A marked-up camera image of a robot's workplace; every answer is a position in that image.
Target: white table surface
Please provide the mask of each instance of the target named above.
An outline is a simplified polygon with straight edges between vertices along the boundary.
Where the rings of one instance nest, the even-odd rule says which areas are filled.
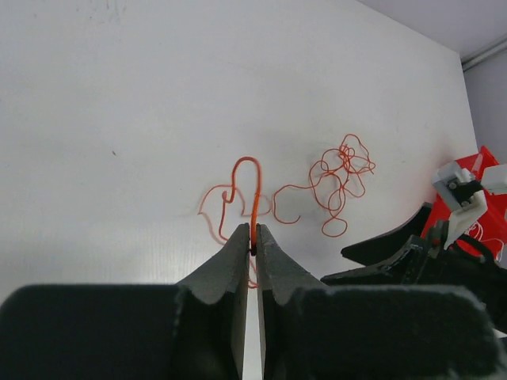
[[[0,301],[178,281],[219,248],[196,211],[236,159],[258,158],[271,194],[348,132],[377,169],[346,235],[321,235],[307,192],[280,197],[299,224],[260,219],[317,277],[354,268],[342,247],[404,222],[436,167],[477,151],[455,52],[350,0],[0,1]],[[252,291],[246,341],[258,380]]]

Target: tangled orange wire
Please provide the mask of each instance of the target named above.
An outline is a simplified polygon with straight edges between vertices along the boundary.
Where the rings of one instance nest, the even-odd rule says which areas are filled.
[[[356,152],[354,148],[349,146],[347,139],[355,139],[359,144],[359,147],[362,149],[365,157],[361,156],[359,152]],[[337,158],[341,162],[341,164],[336,167],[331,167],[330,163],[326,160],[326,156],[330,154],[333,154],[333,156]],[[276,214],[276,196],[278,196],[280,192],[282,192],[286,188],[295,188],[300,190],[310,189],[317,204],[324,210],[328,211],[330,214],[330,218],[328,218],[322,224],[321,228],[322,233],[330,238],[338,238],[346,232],[349,226],[347,221],[344,220],[343,218],[340,218],[339,216],[340,213],[342,213],[345,208],[346,195],[349,194],[354,198],[360,198],[364,196],[364,194],[366,193],[366,188],[364,186],[363,181],[361,180],[360,175],[366,172],[373,173],[374,168],[375,163],[370,159],[370,153],[366,148],[366,146],[364,146],[363,143],[360,141],[359,137],[357,137],[357,135],[354,134],[347,134],[341,141],[341,144],[338,148],[331,148],[326,150],[322,154],[321,158],[310,167],[310,170],[308,171],[308,180],[310,182],[310,185],[300,186],[297,184],[286,184],[285,186],[279,188],[273,194],[273,216],[278,222],[283,224],[297,223],[301,219],[301,215],[298,216],[296,220],[287,222],[282,220]],[[316,182],[314,182],[315,169],[321,170],[321,173],[318,175],[318,180]],[[343,179],[342,177],[340,177],[338,173],[342,169],[346,173],[345,178]],[[318,198],[317,187],[321,184],[322,180],[327,177],[335,179],[337,183],[337,188],[333,192],[331,192],[331,194],[327,198],[327,202],[323,203]],[[362,188],[362,191],[359,194],[354,193],[350,188],[347,187],[348,184],[352,183],[353,178],[356,178],[358,180],[359,185]],[[337,207],[332,207],[332,204],[334,202],[338,203]],[[326,232],[326,226],[332,221],[339,221],[343,223],[344,227],[340,233],[328,234]]]
[[[356,152],[356,149],[350,146],[350,142],[348,139],[355,139],[357,141],[357,144],[359,145],[361,152]],[[330,164],[330,159],[335,158],[337,159],[340,164],[336,165],[334,167]],[[246,213],[246,201],[245,197],[236,185],[236,172],[238,170],[238,167],[245,161],[253,162],[257,169],[257,188],[255,192],[255,197],[253,200],[253,206],[252,211],[250,214]],[[267,215],[271,212],[273,209],[273,217],[280,223],[283,224],[294,224],[297,223],[301,216],[298,216],[296,220],[287,222],[282,220],[277,214],[276,214],[276,197],[285,190],[286,188],[295,188],[295,189],[302,189],[302,190],[308,190],[310,189],[312,192],[312,195],[317,202],[317,204],[322,207],[324,210],[326,210],[330,217],[322,224],[321,231],[324,235],[330,238],[337,238],[340,237],[345,233],[345,231],[348,228],[348,223],[343,218],[340,217],[340,214],[343,212],[347,200],[347,195],[352,196],[354,198],[360,198],[364,196],[366,193],[366,188],[364,186],[363,181],[361,180],[361,175],[365,173],[373,173],[373,169],[375,168],[375,163],[370,159],[370,153],[366,146],[363,145],[363,143],[360,141],[359,137],[354,134],[347,134],[343,140],[341,141],[341,144],[338,148],[331,148],[326,150],[319,160],[317,160],[308,171],[308,180],[310,184],[308,186],[300,186],[297,184],[286,184],[285,186],[282,186],[280,189],[278,189],[274,194],[272,199],[269,199],[267,196],[261,194],[261,188],[262,188],[262,171],[261,171],[261,165],[259,164],[258,160],[252,157],[242,157],[240,158],[236,164],[234,165],[234,168],[232,170],[231,174],[231,184],[217,184],[216,186],[213,186],[210,188],[206,194],[204,195],[203,199],[201,200],[200,206],[199,206],[199,212],[198,215],[203,215],[204,219],[206,220],[206,223],[208,224],[208,229],[210,231],[211,236],[213,239],[223,245],[227,238],[223,235],[223,224],[225,221],[226,216],[226,210],[227,205],[234,202],[234,198],[236,193],[238,193],[239,198],[242,203],[242,210],[241,210],[241,216],[247,216],[250,217],[250,252],[255,253],[256,244],[257,244],[257,217],[262,215]],[[320,170],[319,175],[315,175],[315,171]],[[345,172],[345,177],[340,175],[340,172]],[[330,195],[327,198],[326,202],[322,202],[317,194],[317,188],[322,183],[322,180],[324,178],[332,178],[336,181],[336,189],[333,190]],[[359,184],[361,190],[358,193],[355,193],[350,187],[349,184],[351,184],[353,179],[357,180],[357,183]],[[220,218],[220,224],[218,229],[218,234],[215,234],[213,224],[211,219],[209,218],[209,215],[204,212],[204,204],[206,203],[206,200],[210,196],[210,194],[217,188],[223,188],[225,189],[222,192],[222,216]],[[227,189],[231,190],[231,194],[229,197],[227,197]],[[261,198],[265,199],[268,204],[268,210],[262,213],[258,212],[259,209],[259,203]],[[338,234],[328,234],[326,232],[326,226],[332,222],[332,221],[339,221],[343,223],[344,228],[343,230]],[[250,266],[252,267],[253,271],[257,273],[257,270],[255,268],[255,264],[253,263],[252,259],[250,258]],[[257,284],[252,281],[250,278],[248,279],[248,287],[250,289],[257,288]]]
[[[245,212],[245,209],[246,209],[245,197],[243,196],[243,194],[241,193],[239,188],[236,186],[236,172],[238,170],[238,167],[245,161],[253,162],[256,166],[256,169],[257,169],[257,188],[255,191],[255,197],[253,198],[252,212],[250,214],[246,214],[246,212]],[[204,204],[206,203],[206,199],[209,197],[209,195],[216,188],[230,188],[231,189],[231,196],[230,197],[227,197],[227,190],[222,192],[222,217],[220,218],[218,237],[214,232],[212,221],[209,218],[209,215],[203,211]],[[208,229],[210,230],[210,234],[212,235],[213,239],[217,243],[223,245],[225,243],[225,241],[227,241],[227,238],[224,237],[223,233],[222,233],[222,228],[223,228],[223,223],[225,221],[227,205],[234,202],[234,198],[236,196],[236,193],[238,193],[239,198],[241,199],[241,202],[242,202],[241,216],[250,216],[251,217],[251,219],[250,219],[250,252],[252,254],[255,254],[256,244],[257,244],[257,217],[262,216],[262,215],[267,215],[271,212],[271,202],[269,201],[269,198],[267,196],[263,196],[261,194],[261,189],[262,189],[261,164],[259,164],[259,161],[257,159],[255,159],[253,157],[245,156],[245,157],[241,157],[239,160],[236,161],[236,164],[234,165],[234,168],[232,169],[231,184],[217,184],[216,186],[213,186],[212,188],[210,188],[208,190],[208,192],[206,192],[206,194],[204,195],[204,198],[202,199],[202,201],[200,203],[198,215],[204,216],[204,219],[206,220],[206,223],[208,224]],[[258,209],[259,209],[259,203],[260,203],[261,197],[263,197],[267,200],[268,205],[269,205],[269,209],[266,212],[259,214]],[[257,269],[255,268],[255,264],[251,258],[250,258],[250,266],[253,268],[253,271],[257,273]],[[250,288],[250,289],[257,288],[257,284],[254,281],[252,281],[250,278],[248,278],[248,288]]]

